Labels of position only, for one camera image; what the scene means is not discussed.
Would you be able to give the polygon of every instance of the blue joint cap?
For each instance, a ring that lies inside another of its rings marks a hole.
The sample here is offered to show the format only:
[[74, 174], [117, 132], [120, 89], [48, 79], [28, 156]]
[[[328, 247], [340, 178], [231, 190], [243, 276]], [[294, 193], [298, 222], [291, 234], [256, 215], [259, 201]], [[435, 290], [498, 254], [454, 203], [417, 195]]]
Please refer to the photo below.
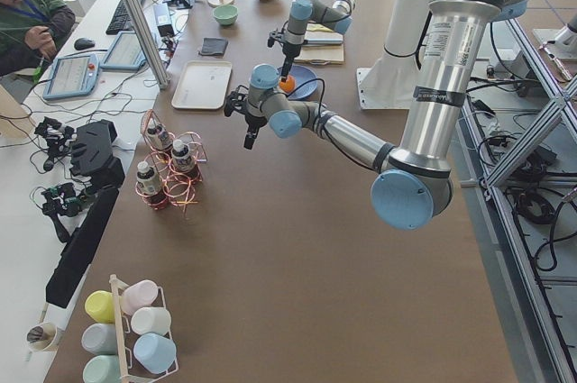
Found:
[[279, 138], [292, 137], [303, 127], [298, 114], [289, 110], [273, 114], [269, 119], [269, 125]]
[[290, 16], [300, 21], [308, 21], [313, 14], [313, 4], [308, 0], [293, 0]]
[[347, 16], [343, 20], [339, 21], [337, 24], [334, 25], [334, 31], [337, 33], [345, 34], [349, 27], [353, 23], [353, 19], [350, 16]]
[[528, 0], [523, 0], [522, 2], [503, 7], [501, 13], [497, 15], [493, 21], [505, 21], [521, 16], [527, 10], [527, 1]]
[[274, 66], [258, 65], [252, 70], [251, 86], [267, 90], [279, 84], [280, 74]]
[[371, 188], [372, 206], [385, 223], [415, 230], [433, 217], [433, 197], [417, 177], [402, 169], [379, 174]]

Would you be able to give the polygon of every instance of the sticker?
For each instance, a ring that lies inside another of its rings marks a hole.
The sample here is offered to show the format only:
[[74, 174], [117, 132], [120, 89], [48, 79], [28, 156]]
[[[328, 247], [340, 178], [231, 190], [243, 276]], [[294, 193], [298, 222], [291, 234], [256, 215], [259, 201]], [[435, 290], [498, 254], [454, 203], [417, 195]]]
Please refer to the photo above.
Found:
[[444, 60], [452, 29], [451, 22], [432, 24], [429, 41], [425, 48], [425, 59]]
[[425, 49], [425, 59], [444, 61], [445, 66], [471, 68], [479, 25], [466, 21], [433, 23]]
[[417, 86], [413, 92], [413, 97], [417, 102], [435, 102], [437, 104], [461, 108], [465, 103], [466, 95], [464, 93], [447, 92], [446, 90]]

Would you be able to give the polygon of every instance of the green jacket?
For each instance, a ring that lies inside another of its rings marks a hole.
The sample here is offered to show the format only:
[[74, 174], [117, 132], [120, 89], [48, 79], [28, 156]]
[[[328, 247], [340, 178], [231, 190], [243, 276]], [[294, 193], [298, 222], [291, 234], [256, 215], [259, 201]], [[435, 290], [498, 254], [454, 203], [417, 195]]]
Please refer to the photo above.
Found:
[[[57, 49], [60, 49], [74, 25], [75, 15], [62, 0], [29, 1], [42, 16], [19, 14], [9, 6], [0, 5], [0, 75], [38, 66], [41, 54], [24, 43], [24, 35], [33, 26], [47, 26]], [[18, 4], [14, 8], [35, 14], [34, 9], [26, 3]]]

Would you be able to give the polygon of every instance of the pink cup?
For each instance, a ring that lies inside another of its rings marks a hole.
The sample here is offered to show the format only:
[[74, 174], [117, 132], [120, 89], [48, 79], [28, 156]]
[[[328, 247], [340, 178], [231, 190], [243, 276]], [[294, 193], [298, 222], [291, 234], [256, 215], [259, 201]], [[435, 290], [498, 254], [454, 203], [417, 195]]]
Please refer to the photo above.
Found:
[[153, 281], [145, 279], [129, 286], [120, 296], [123, 312], [133, 315], [138, 309], [152, 305], [159, 295], [159, 288]]

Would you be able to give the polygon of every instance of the orange fruit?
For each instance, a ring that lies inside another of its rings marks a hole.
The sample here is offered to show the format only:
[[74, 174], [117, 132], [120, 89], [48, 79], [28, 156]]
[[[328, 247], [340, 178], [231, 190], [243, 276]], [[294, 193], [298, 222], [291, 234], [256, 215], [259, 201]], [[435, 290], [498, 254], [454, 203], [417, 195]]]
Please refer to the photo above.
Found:
[[295, 89], [296, 85], [297, 85], [297, 81], [295, 80], [295, 78], [292, 75], [289, 75], [287, 77], [286, 81], [283, 81], [283, 80], [279, 81], [280, 90], [282, 90], [286, 94], [289, 94], [290, 92], [292, 92]]

